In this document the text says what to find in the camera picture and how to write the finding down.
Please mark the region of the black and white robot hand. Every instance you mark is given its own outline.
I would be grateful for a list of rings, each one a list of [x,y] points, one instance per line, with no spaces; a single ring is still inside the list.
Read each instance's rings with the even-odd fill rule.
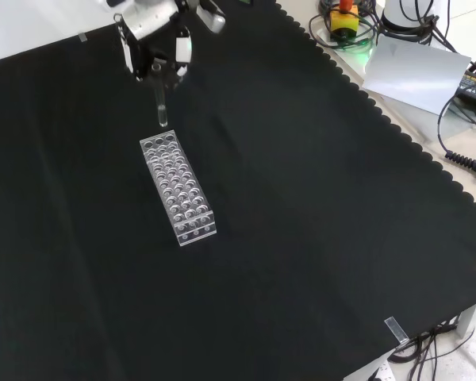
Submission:
[[[195,11],[199,1],[131,1],[114,14],[125,65],[136,80],[161,80],[176,88],[192,60],[192,39],[182,15]]]

